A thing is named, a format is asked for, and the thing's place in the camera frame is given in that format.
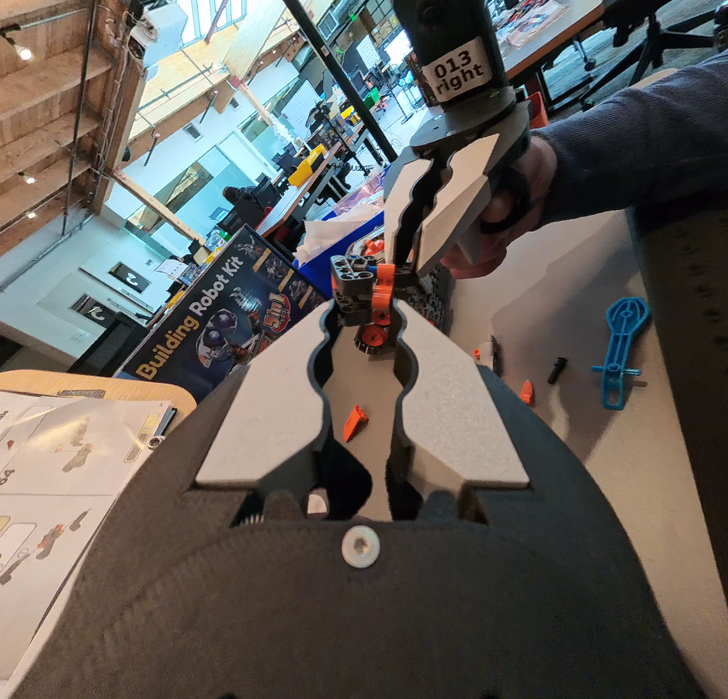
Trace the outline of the white instruction booklet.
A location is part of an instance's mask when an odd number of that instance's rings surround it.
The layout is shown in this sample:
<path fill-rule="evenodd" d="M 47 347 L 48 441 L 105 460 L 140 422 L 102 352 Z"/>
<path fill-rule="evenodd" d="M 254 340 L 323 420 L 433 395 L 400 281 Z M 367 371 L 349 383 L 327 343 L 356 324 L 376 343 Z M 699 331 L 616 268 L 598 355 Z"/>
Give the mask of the white instruction booklet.
<path fill-rule="evenodd" d="M 169 401 L 2 392 L 2 685 L 175 413 Z"/>

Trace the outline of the black wall sign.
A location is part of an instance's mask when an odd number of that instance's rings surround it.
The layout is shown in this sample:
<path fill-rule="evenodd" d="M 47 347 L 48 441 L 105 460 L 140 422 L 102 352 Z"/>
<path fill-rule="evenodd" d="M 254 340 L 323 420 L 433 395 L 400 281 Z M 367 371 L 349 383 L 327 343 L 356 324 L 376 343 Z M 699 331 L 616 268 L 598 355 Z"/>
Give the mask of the black wall sign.
<path fill-rule="evenodd" d="M 82 294 L 69 309 L 104 330 L 112 326 L 118 315 L 116 311 L 88 294 Z"/>
<path fill-rule="evenodd" d="M 140 273 L 134 271 L 124 263 L 120 262 L 108 272 L 112 277 L 123 283 L 136 293 L 142 294 L 150 286 L 151 282 Z"/>

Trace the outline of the white ceiling projector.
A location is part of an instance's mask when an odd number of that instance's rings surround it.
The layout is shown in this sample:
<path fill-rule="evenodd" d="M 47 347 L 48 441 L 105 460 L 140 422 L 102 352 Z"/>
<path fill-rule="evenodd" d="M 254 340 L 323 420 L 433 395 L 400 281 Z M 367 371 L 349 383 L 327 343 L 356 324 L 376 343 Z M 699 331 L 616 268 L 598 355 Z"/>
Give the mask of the white ceiling projector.
<path fill-rule="evenodd" d="M 130 29 L 128 49 L 144 69 L 152 68 L 174 54 L 188 17 L 183 9 L 168 0 L 125 0 Z"/>

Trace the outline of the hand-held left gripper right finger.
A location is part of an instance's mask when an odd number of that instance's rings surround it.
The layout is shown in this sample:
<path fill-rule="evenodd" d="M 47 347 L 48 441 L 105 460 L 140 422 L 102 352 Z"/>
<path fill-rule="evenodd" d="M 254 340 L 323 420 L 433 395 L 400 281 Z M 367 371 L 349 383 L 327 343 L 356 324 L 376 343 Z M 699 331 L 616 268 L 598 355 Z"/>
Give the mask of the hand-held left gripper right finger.
<path fill-rule="evenodd" d="M 472 357 L 403 300 L 393 372 L 402 387 L 388 458 L 394 520 L 414 520 L 432 494 L 456 504 L 479 489 L 530 487 L 520 456 Z"/>

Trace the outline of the yellow storage bin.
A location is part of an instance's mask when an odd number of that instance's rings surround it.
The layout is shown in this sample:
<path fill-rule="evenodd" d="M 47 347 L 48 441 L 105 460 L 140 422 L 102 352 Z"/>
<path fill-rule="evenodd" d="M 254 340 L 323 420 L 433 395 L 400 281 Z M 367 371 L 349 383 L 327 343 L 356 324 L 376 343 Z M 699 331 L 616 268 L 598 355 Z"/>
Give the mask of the yellow storage bin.
<path fill-rule="evenodd" d="M 323 144 L 316 146 L 289 176 L 289 185 L 296 188 L 304 186 L 313 176 L 318 166 L 324 162 L 326 153 L 327 149 Z"/>

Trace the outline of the whiteboard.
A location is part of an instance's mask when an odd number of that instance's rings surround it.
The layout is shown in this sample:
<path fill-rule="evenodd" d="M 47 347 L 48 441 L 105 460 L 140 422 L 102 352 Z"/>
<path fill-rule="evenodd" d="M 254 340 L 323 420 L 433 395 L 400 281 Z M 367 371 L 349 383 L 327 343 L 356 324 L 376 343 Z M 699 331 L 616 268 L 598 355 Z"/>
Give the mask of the whiteboard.
<path fill-rule="evenodd" d="M 320 95 L 308 80 L 302 80 L 301 85 L 296 89 L 290 101 L 282 109 L 282 118 L 286 124 L 301 139 L 307 139 L 310 135 L 307 123 L 310 112 L 320 102 Z"/>

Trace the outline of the grey orange brick assembly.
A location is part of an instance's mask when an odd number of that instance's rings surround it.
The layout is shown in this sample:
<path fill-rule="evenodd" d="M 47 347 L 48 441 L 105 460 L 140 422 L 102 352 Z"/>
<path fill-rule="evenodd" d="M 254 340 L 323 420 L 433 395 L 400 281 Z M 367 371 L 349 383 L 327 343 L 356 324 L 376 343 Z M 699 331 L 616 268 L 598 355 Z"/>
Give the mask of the grey orange brick assembly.
<path fill-rule="evenodd" d="M 408 267 L 379 263 L 372 256 L 331 258 L 333 297 L 346 326 L 388 326 L 393 300 L 406 298 L 419 285 Z"/>

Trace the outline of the grey tracked toy robot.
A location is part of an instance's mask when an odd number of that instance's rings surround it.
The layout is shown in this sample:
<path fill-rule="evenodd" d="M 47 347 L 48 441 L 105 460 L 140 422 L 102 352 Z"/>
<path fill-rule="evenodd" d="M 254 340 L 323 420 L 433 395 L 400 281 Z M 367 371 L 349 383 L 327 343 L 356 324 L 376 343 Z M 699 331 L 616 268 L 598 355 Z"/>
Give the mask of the grey tracked toy robot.
<path fill-rule="evenodd" d="M 353 270 L 362 259 L 366 272 L 373 276 L 369 295 L 359 296 L 367 300 L 371 311 L 369 322 L 359 327 L 355 336 L 357 348 L 369 356 L 381 356 L 395 347 L 396 331 L 392 328 L 390 307 L 398 298 L 410 305 L 414 311 L 432 325 L 443 329 L 446 316 L 448 272 L 437 265 L 418 283 L 408 279 L 406 269 L 394 270 L 384 260 L 384 236 L 361 239 L 351 247 L 347 258 Z"/>

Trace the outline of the black ceiling pole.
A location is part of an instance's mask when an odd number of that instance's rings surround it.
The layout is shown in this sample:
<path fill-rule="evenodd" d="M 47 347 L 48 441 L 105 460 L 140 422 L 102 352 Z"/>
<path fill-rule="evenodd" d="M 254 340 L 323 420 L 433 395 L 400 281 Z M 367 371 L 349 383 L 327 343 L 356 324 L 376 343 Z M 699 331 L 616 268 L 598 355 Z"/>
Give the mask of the black ceiling pole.
<path fill-rule="evenodd" d="M 332 74 L 334 80 L 339 84 L 342 92 L 349 99 L 351 105 L 365 128 L 371 133 L 379 149 L 390 163 L 394 163 L 397 159 L 397 153 L 389 143 L 379 124 L 369 111 L 357 89 L 351 83 L 350 78 L 338 62 L 334 53 L 329 49 L 327 43 L 318 31 L 314 22 L 310 19 L 308 12 L 304 8 L 300 0 L 281 0 L 284 2 L 287 10 L 292 14 L 293 18 L 303 31 L 309 44 L 315 49 L 316 54 L 322 60 L 328 71 Z"/>

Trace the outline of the white table with orange edge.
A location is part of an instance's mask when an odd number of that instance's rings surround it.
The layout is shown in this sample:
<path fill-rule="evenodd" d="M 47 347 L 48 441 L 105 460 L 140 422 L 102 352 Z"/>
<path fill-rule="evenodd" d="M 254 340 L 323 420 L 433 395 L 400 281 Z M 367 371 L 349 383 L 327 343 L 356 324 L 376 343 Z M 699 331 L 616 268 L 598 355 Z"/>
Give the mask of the white table with orange edge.
<path fill-rule="evenodd" d="M 502 55 L 508 80 L 516 84 L 519 75 L 526 79 L 534 75 L 546 57 L 561 47 L 569 45 L 579 32 L 594 24 L 604 12 L 603 0 L 558 0 L 566 6 L 566 11 L 549 26 L 542 27 L 540 33 L 522 48 L 508 47 Z"/>

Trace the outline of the blue plastic bin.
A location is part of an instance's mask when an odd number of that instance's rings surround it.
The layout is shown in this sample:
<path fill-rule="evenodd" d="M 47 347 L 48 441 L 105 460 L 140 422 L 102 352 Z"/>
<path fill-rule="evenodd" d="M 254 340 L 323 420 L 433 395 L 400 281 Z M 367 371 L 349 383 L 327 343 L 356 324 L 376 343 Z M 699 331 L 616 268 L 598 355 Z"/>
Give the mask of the blue plastic bin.
<path fill-rule="evenodd" d="M 324 257 L 318 257 L 308 265 L 296 267 L 293 261 L 293 265 L 297 271 L 299 271 L 306 279 L 308 279 L 316 288 L 328 298 L 332 297 L 333 290 L 331 284 L 331 258 L 338 255 L 344 255 L 344 252 L 338 254 L 331 254 L 327 252 Z"/>

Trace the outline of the dark blue robot kit box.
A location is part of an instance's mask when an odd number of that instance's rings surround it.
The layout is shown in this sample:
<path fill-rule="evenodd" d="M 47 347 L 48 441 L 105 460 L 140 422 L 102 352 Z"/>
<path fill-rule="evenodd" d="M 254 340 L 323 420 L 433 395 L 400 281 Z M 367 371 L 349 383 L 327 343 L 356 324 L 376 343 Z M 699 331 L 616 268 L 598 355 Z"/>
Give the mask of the dark blue robot kit box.
<path fill-rule="evenodd" d="M 329 299 L 244 225 L 116 377 L 176 385 L 200 403 Z"/>

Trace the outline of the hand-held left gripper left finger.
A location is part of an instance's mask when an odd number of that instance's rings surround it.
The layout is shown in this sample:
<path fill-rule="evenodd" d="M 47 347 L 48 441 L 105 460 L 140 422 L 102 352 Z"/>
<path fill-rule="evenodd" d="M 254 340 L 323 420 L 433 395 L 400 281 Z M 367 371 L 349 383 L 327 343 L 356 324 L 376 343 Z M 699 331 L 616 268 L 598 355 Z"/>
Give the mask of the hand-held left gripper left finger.
<path fill-rule="evenodd" d="M 207 489 L 310 492 L 331 428 L 333 301 L 254 358 L 196 475 Z"/>

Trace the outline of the person's right hand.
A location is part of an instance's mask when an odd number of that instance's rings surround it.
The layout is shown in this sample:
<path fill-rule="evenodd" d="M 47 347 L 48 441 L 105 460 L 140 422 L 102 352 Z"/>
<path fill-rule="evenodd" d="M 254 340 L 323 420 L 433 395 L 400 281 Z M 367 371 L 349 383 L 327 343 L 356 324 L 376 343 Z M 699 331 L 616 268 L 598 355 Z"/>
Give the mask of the person's right hand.
<path fill-rule="evenodd" d="M 509 246 L 540 225 L 556 168 L 557 158 L 549 143 L 538 136 L 532 138 L 529 149 L 514 164 L 514 169 L 523 174 L 531 188 L 529 212 L 508 230 L 481 235 L 480 259 L 474 265 L 469 264 L 458 246 L 450 249 L 441 264 L 454 279 L 490 275 L 505 261 Z"/>

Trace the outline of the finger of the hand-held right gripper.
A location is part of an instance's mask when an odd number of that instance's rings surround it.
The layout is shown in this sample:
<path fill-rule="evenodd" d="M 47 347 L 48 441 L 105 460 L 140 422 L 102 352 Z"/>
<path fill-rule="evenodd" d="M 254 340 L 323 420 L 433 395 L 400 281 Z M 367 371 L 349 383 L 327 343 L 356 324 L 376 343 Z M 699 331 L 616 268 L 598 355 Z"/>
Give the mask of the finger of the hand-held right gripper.
<path fill-rule="evenodd" d="M 416 248 L 416 232 L 435 197 L 435 161 L 397 158 L 384 179 L 385 260 L 405 267 Z"/>
<path fill-rule="evenodd" d="M 480 259 L 479 217 L 492 196 L 487 166 L 498 139 L 498 133 L 476 139 L 450 158 L 450 180 L 435 195 L 432 212 L 419 228 L 414 263 L 418 277 L 428 274 L 455 245 L 469 264 Z"/>

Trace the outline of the long wooden workbench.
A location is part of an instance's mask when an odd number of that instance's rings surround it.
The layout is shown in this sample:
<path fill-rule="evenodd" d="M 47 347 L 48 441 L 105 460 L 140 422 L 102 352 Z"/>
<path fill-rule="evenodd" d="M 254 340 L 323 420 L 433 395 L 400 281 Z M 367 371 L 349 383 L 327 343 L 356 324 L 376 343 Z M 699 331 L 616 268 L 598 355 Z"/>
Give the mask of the long wooden workbench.
<path fill-rule="evenodd" d="M 304 185 L 300 187 L 291 187 L 282 196 L 281 200 L 268 213 L 256 228 L 263 238 L 275 232 L 282 226 L 293 214 L 300 213 L 302 216 L 308 212 L 320 192 L 327 185 L 338 193 L 340 197 L 344 195 L 344 189 L 336 182 L 331 183 L 331 179 L 335 174 L 334 166 L 339 163 L 339 154 L 342 151 L 350 149 L 350 144 L 356 142 L 360 134 L 366 131 L 365 125 L 360 122 L 352 131 L 350 136 L 345 136 L 342 141 L 337 142 L 323 156 L 320 164 L 317 165 Z"/>

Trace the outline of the blue plastic brick tool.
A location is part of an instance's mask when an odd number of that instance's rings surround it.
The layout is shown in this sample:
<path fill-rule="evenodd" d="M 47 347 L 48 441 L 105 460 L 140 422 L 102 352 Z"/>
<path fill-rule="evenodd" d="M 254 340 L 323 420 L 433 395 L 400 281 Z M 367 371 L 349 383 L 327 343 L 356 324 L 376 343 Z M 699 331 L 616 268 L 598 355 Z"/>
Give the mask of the blue plastic brick tool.
<path fill-rule="evenodd" d="M 629 367 L 629 360 L 633 341 L 649 318 L 650 309 L 639 296 L 618 299 L 606 311 L 610 335 L 604 362 L 591 366 L 590 370 L 601 375 L 601 403 L 607 410 L 622 410 L 625 379 L 642 375 L 641 369 Z"/>

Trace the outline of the person's right forearm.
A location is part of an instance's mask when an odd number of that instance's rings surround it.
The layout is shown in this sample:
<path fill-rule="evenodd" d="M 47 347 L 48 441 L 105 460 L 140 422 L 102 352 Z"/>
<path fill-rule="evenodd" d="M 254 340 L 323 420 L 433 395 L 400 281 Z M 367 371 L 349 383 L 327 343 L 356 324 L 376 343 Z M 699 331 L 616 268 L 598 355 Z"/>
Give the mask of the person's right forearm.
<path fill-rule="evenodd" d="M 727 186 L 727 52 L 537 132 L 556 168 L 540 225 Z"/>

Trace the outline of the white crumpled paper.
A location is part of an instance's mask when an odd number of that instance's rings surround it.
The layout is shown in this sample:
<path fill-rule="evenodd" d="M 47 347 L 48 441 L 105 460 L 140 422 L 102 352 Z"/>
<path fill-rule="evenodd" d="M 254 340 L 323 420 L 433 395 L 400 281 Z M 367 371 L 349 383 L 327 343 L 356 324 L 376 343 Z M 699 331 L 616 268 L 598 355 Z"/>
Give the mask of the white crumpled paper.
<path fill-rule="evenodd" d="M 348 212 L 305 223 L 304 239 L 295 251 L 296 267 L 308 265 L 327 252 L 347 252 L 353 243 L 366 238 L 383 225 L 382 205 L 359 205 Z"/>

